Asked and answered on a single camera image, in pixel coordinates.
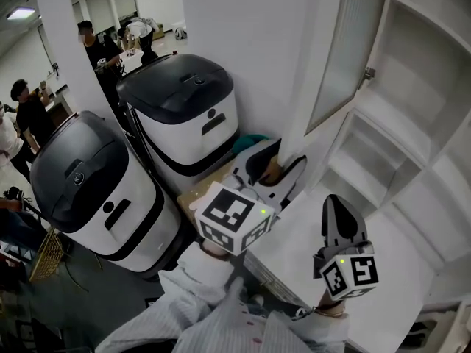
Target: gray floor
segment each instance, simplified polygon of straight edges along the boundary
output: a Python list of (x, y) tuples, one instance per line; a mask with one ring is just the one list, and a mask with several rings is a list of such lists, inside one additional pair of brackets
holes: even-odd
[(146, 298), (163, 294), (160, 283), (146, 282), (108, 261), (101, 263), (103, 269), (91, 252), (75, 246), (67, 266), (88, 291), (74, 284), (61, 263), (56, 275), (21, 286), (17, 299), (7, 305), (9, 315), (3, 327), (14, 332), (14, 320), (36, 318), (61, 329), (67, 347), (97, 346), (114, 329), (144, 311)]

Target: white cabinet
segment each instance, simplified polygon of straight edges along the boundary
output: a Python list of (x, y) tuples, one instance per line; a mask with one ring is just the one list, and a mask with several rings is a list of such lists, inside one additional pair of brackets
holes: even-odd
[[(351, 1), (358, 12), (377, 4)], [(341, 190), (367, 218), (385, 213), (438, 271), (471, 252), (471, 0), (384, 0), (379, 24), (370, 12), (366, 26), (359, 27), (363, 33), (352, 27), (358, 16), (345, 15), (351, 4), (339, 2), (322, 72), (305, 66), (313, 71), (303, 77), (314, 81), (322, 73), (322, 83), (311, 87), (310, 101), (300, 90), (292, 102), (298, 116), (330, 108), (320, 127), (346, 116), (330, 151), (314, 166), (307, 190), (314, 195)], [(365, 68), (374, 77), (351, 102), (339, 96), (319, 107), (325, 85), (338, 85), (346, 96), (342, 85), (358, 78), (358, 55), (352, 54), (356, 64), (340, 60), (348, 45), (338, 42), (346, 38), (359, 51), (356, 41), (368, 43), (365, 33), (372, 27), (378, 30)], [(319, 28), (313, 28), (315, 34)], [(318, 46), (311, 43), (313, 51)], [(332, 74), (338, 64), (342, 72)], [(299, 124), (298, 119), (283, 137), (282, 161), (316, 137), (312, 119)]]

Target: black t-shirt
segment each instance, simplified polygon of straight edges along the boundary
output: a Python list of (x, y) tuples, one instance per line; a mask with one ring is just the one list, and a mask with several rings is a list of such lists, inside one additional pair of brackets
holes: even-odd
[[(93, 42), (90, 47), (85, 46), (85, 50), (87, 51), (88, 59), (90, 59), (93, 69), (96, 68), (100, 59), (105, 58), (108, 62), (121, 53), (119, 47), (108, 35), (103, 35), (103, 44), (100, 43), (99, 36), (97, 35), (95, 42)], [(112, 66), (110, 70), (108, 69), (104, 74), (98, 74), (97, 76), (100, 83), (108, 79), (115, 80), (116, 83), (118, 81), (118, 70), (115, 66)]]
[(21, 132), (29, 128), (39, 146), (44, 146), (56, 129), (43, 103), (38, 96), (34, 95), (29, 96), (28, 101), (18, 105), (16, 122)]

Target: open cabinet door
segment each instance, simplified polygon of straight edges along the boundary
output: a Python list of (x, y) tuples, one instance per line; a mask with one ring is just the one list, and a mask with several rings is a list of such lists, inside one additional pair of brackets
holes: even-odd
[(363, 80), (385, 0), (310, 0), (280, 164), (309, 145), (315, 129), (343, 110)]

